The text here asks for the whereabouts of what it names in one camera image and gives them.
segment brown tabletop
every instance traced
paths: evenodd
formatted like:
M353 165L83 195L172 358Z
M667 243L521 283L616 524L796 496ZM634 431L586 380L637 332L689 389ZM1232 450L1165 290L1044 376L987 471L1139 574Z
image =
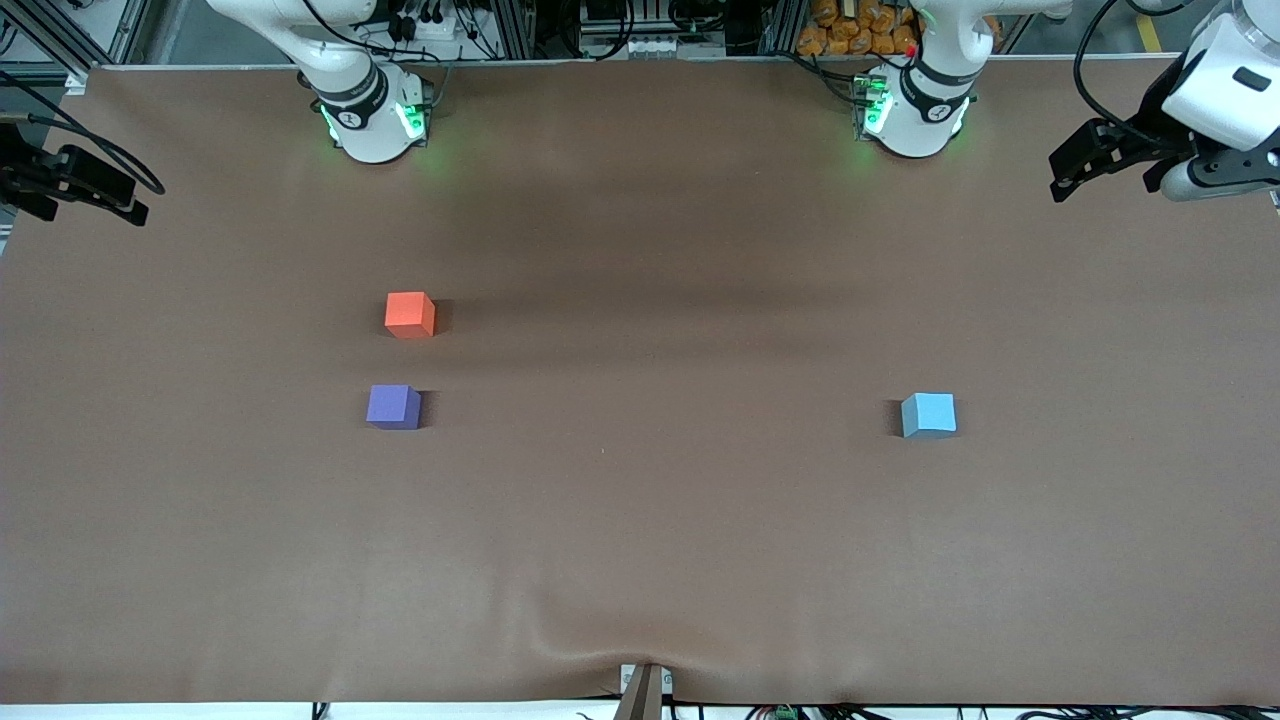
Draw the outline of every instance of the brown tabletop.
M1162 61L1091 67L1130 109ZM0 700L1280 701L1280 220L1053 205L1065 61L924 161L790 64L99 72L166 181L0 263ZM381 328L388 291L449 325ZM429 427L364 423L372 383ZM895 437L954 392L959 437Z

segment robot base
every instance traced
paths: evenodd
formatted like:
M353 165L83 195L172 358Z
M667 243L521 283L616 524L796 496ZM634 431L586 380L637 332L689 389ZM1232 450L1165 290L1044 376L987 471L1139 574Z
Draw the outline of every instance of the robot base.
M867 109L854 109L854 122L859 123L861 135L874 137L891 152L904 158L928 158L946 147L960 132L964 113L969 109L968 100L947 120L931 123L905 100L902 70L884 64L872 69L867 77L870 87L859 95L865 94L870 104Z
M387 99L364 128L344 127L325 113L334 146L370 164L389 163L415 145L426 145L434 99L431 83L421 77L389 63L378 67L387 73Z

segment cube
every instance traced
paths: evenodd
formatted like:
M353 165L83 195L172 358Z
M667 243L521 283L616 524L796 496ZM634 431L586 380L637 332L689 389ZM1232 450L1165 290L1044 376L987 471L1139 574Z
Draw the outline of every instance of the cube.
M956 398L950 392L918 392L902 401L902 437L956 434Z
M435 334L435 304L425 292L387 293L387 329L398 338Z
M383 430L416 430L422 393L410 386L374 386L365 420Z

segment light blue cube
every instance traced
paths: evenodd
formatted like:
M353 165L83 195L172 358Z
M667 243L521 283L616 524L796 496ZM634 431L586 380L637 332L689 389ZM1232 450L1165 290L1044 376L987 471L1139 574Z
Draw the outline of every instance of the light blue cube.
M902 401L902 437L956 434L956 398L950 392L918 392Z

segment black button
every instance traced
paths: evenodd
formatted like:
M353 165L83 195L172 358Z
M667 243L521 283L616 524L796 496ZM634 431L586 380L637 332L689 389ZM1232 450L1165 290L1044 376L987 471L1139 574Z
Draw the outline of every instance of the black button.
M1258 73L1244 67L1235 70L1235 74L1231 76L1231 79L1243 85L1244 87L1248 87L1249 90L1257 90L1258 92L1262 92L1263 90L1271 87L1271 78L1260 76Z

